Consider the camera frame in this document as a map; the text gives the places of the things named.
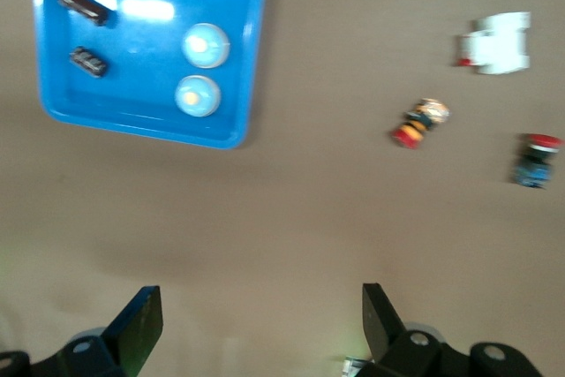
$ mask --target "round lid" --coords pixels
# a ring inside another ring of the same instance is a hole
[[[534,149],[545,150],[547,152],[557,152],[563,140],[556,137],[546,136],[545,134],[530,134],[531,146]]]
[[[185,34],[183,52],[194,66],[215,68],[227,59],[230,42],[219,27],[208,23],[196,24]]]
[[[208,77],[192,75],[183,79],[175,92],[177,106],[193,117],[207,117],[221,100],[220,88]]]

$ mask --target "tray rim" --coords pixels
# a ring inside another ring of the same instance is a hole
[[[48,60],[48,35],[45,25],[46,6],[44,0],[33,0],[38,74],[37,84],[43,109],[56,121],[67,124],[76,124],[90,128],[127,133],[154,139],[164,139],[168,141],[187,143],[202,147],[212,147],[218,149],[232,149],[234,147],[237,147],[244,141],[245,136],[247,135],[249,120],[251,118],[254,85],[253,83],[259,54],[260,33],[265,0],[249,0],[249,2],[249,7],[246,11],[247,18],[245,20],[245,24],[252,24],[254,36],[249,40],[248,55],[245,56],[245,60],[248,64],[247,66],[243,67],[240,72],[241,100],[236,108],[236,112],[232,115],[234,118],[234,126],[230,133],[230,137],[228,137],[227,139],[202,138],[187,133],[132,126],[124,122],[98,120],[80,114],[67,114],[58,109],[56,106],[57,95],[51,93],[50,89],[47,89],[47,87],[49,87],[50,80],[53,78],[53,72],[49,68],[50,65]]]

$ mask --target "red cap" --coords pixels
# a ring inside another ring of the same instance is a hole
[[[462,57],[459,59],[459,66],[473,66],[473,61],[471,61],[468,57]]]
[[[414,140],[410,137],[410,135],[408,135],[408,133],[403,132],[400,128],[392,133],[392,137],[408,149],[415,149],[418,147],[418,141]]]
[[[558,151],[559,147],[563,144],[563,140],[544,134],[530,134],[530,140],[534,146],[554,150],[555,152]]]

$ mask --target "blue tray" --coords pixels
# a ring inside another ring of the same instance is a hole
[[[252,100],[263,0],[95,0],[109,9],[96,26],[57,0],[34,0],[40,93],[55,119],[70,124],[233,148],[245,138]],[[182,49],[187,30],[210,23],[230,40],[226,61],[192,65]],[[69,59],[84,46],[108,63],[99,79]],[[211,79],[221,90],[217,110],[192,117],[175,103],[180,81]]]

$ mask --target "metal part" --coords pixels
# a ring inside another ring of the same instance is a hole
[[[466,356],[428,333],[407,331],[377,283],[363,285],[363,328],[375,363],[357,377],[541,377],[511,346],[477,343]]]
[[[497,346],[493,346],[491,344],[485,347],[485,354],[490,359],[495,359],[497,361],[503,361],[504,359],[506,359],[506,355],[504,354],[504,351],[501,348]]]
[[[89,19],[96,26],[103,26],[108,20],[108,10],[93,0],[59,0],[59,3]]]
[[[0,377],[136,377],[161,332],[161,292],[147,286],[101,336],[73,340],[33,365],[25,352],[0,353]]]
[[[359,370],[368,363],[369,361],[363,359],[346,357],[343,361],[342,377],[355,377]]]
[[[413,333],[412,336],[410,336],[410,340],[418,346],[427,346],[430,344],[430,340],[423,333]]]
[[[71,61],[96,78],[102,77],[108,70],[104,61],[82,46],[71,52]]]

